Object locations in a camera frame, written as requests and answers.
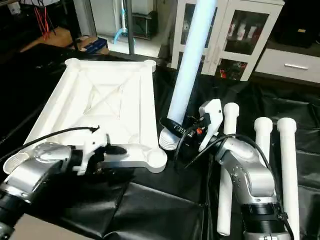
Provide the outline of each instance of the red wire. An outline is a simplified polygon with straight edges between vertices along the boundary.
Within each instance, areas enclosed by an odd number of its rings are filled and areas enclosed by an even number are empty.
[[[48,25],[48,21],[47,21],[47,7],[44,7],[44,25],[46,27],[46,34],[47,37],[49,38],[49,25]]]
[[[38,22],[38,26],[39,26],[39,29],[40,29],[40,31],[41,31],[41,34],[42,34],[42,36],[44,36],[44,32],[43,32],[43,29],[42,29],[42,27],[41,27],[40,17],[38,16],[37,7],[34,7],[34,13],[35,13],[36,20],[37,20],[37,22]]]

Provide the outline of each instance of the black tablecloth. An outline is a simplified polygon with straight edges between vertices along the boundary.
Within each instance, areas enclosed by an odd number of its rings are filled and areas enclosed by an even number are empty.
[[[64,61],[68,58],[121,61],[45,45],[18,54],[0,66],[1,136],[36,108],[41,109],[65,70]],[[168,113],[176,77],[177,72],[166,67],[159,66],[154,73],[157,119]],[[282,117],[296,120],[300,235],[304,240],[319,239],[320,96],[289,87],[277,89],[198,75],[187,115],[198,116],[199,106],[213,98],[221,99],[223,105],[235,102],[240,106],[237,133],[253,139],[255,119],[261,116],[272,119],[270,163],[279,181],[281,155],[275,123]],[[0,145],[2,155],[23,143],[38,115]],[[49,184],[30,213],[95,239],[218,239],[215,229],[220,167],[214,165],[207,188],[210,156],[189,169],[176,172],[172,152],[167,155],[167,166],[158,174],[136,168],[111,170],[99,177],[60,177]],[[178,165],[190,160],[186,152],[182,155]],[[241,239],[241,236],[242,218],[239,205],[233,200],[231,235],[226,239]]]

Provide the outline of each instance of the drawer handle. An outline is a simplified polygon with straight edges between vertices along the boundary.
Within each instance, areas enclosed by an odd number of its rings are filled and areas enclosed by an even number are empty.
[[[309,67],[307,66],[298,66],[298,65],[293,65],[289,63],[285,63],[284,66],[289,67],[289,68],[294,68],[294,69],[302,69],[302,70],[308,70]]]

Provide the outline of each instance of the white peg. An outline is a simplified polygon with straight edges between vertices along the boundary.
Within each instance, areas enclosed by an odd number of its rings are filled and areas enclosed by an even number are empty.
[[[259,117],[254,121],[255,143],[261,148],[268,162],[270,157],[270,134],[272,132],[272,128],[273,123],[270,118]],[[266,167],[260,154],[259,159],[261,164]]]
[[[237,129],[237,117],[239,106],[234,102],[227,103],[223,108],[224,134],[235,134]],[[218,219],[216,231],[223,236],[230,235],[232,206],[232,182],[228,171],[221,167]]]
[[[292,228],[294,239],[300,239],[299,197],[297,176],[297,154],[295,132],[296,121],[289,117],[278,120],[280,133],[283,207],[288,214],[288,222]]]

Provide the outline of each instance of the white tube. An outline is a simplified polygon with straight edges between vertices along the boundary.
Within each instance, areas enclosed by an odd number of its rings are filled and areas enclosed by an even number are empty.
[[[175,83],[168,118],[182,124],[194,86],[201,57],[215,13],[217,0],[198,0]],[[159,144],[166,150],[177,148],[179,139],[167,129],[163,129]]]
[[[273,123],[270,118],[259,117],[254,121],[255,142],[263,151],[266,160],[269,162],[270,156],[270,134],[272,132]],[[264,160],[259,154],[259,159],[262,165],[265,165]]]
[[[237,129],[237,117],[239,106],[230,102],[224,106],[224,134],[235,134]],[[219,189],[218,219],[216,231],[223,236],[230,235],[232,206],[232,182],[228,171],[222,167]]]
[[[280,133],[283,207],[288,214],[288,222],[292,228],[294,239],[300,239],[299,198],[297,177],[297,156],[295,132],[296,121],[284,117],[278,120]]]

